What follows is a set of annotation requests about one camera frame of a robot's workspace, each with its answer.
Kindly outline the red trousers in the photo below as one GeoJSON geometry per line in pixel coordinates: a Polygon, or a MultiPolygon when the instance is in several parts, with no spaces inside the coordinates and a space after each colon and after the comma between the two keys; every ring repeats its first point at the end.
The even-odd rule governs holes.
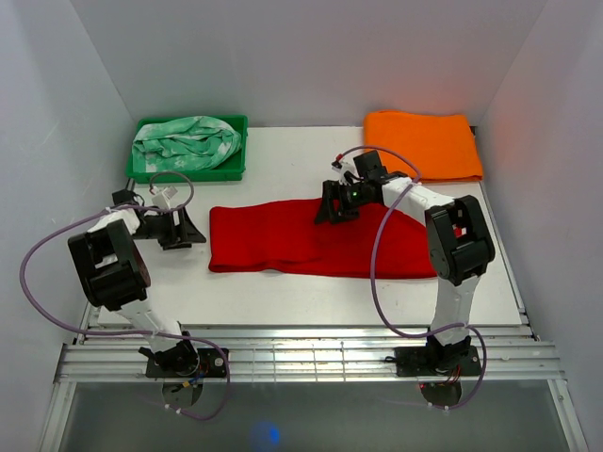
{"type": "Polygon", "coordinates": [[[318,199],[308,199],[212,208],[209,270],[366,279],[375,257],[379,279],[435,277],[426,229],[419,222],[369,204],[353,221],[315,224],[319,205],[318,199]]]}

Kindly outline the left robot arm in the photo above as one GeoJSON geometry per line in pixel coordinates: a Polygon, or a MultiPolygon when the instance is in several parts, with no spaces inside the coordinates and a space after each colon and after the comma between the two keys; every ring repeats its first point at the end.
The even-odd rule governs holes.
{"type": "Polygon", "coordinates": [[[162,250],[190,249],[205,236],[182,208],[172,212],[168,189],[155,195],[150,214],[141,210],[137,194],[122,189],[112,194],[118,207],[87,232],[68,239],[68,248],[83,291],[94,307],[103,307],[145,331],[149,346],[139,352],[162,371],[188,377],[200,368],[200,354],[181,324],[153,308],[147,290],[151,276],[135,241],[154,240],[162,250]]]}

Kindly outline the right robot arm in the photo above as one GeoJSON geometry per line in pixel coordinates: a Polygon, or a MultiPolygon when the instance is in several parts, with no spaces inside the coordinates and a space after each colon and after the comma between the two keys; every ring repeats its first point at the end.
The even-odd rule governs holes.
{"type": "Polygon", "coordinates": [[[377,274],[377,257],[388,220],[400,212],[426,229],[429,261],[437,276],[434,316],[427,331],[419,334],[420,347],[397,347],[389,362],[400,377],[446,376],[454,381],[462,375],[480,376],[486,367],[485,346],[471,339],[479,333],[469,324],[473,298],[481,277],[496,257],[496,250],[479,201],[470,195],[452,198],[421,184],[421,172],[410,160],[407,175],[389,171],[382,163],[383,147],[357,146],[346,163],[339,154],[332,164],[337,179],[322,184],[316,223],[332,224],[359,217],[362,206],[376,203],[386,207],[369,263],[369,279],[377,274]]]}

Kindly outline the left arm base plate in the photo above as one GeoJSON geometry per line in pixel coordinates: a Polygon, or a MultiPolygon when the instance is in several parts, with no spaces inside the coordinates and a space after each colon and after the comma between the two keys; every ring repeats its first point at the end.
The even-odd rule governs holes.
{"type": "Polygon", "coordinates": [[[217,350],[211,347],[198,347],[199,356],[197,364],[190,372],[176,372],[174,370],[163,370],[152,359],[147,360],[144,375],[151,379],[194,379],[197,377],[221,379],[226,377],[225,360],[217,350]]]}

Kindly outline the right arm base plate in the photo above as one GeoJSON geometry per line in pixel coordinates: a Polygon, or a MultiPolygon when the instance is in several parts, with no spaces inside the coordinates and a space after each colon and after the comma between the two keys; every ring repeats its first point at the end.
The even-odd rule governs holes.
{"type": "Polygon", "coordinates": [[[396,347],[393,363],[398,377],[477,377],[482,370],[477,348],[470,346],[467,351],[452,357],[438,358],[433,350],[424,347],[396,347]]]}

